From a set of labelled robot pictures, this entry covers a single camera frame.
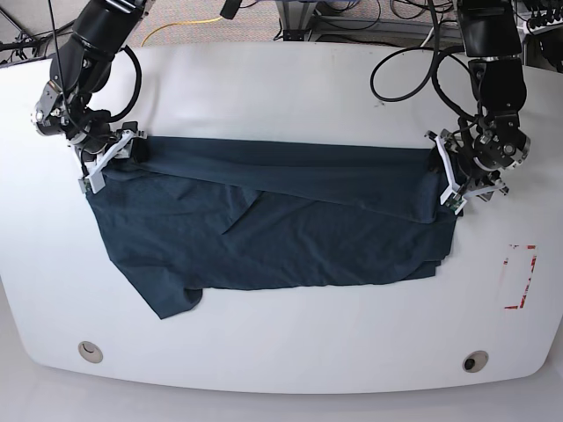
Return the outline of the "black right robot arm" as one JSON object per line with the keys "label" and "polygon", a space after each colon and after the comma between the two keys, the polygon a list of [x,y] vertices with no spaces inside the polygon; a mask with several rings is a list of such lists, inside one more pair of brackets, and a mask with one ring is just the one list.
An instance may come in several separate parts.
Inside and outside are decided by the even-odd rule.
{"label": "black right robot arm", "polygon": [[[151,1],[90,1],[63,45],[55,45],[49,79],[35,106],[32,121],[44,136],[64,135],[77,157],[83,192],[98,193],[105,185],[104,168],[116,159],[147,156],[146,134],[126,121],[140,96],[142,69],[127,40],[147,17]],[[135,82],[131,99],[113,114],[89,107],[91,97],[107,83],[113,60],[124,53],[132,62]]]}

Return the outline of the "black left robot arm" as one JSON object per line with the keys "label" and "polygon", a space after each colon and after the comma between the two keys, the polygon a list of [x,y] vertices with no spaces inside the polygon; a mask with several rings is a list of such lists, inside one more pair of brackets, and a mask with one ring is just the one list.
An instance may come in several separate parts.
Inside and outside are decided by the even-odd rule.
{"label": "black left robot arm", "polygon": [[449,99],[434,73],[435,92],[457,114],[459,128],[427,136],[447,179],[440,203],[458,215],[472,197],[490,200],[496,192],[508,193],[501,172],[527,159],[530,138],[520,129],[527,89],[511,2],[458,1],[456,11],[477,112],[470,115]]}

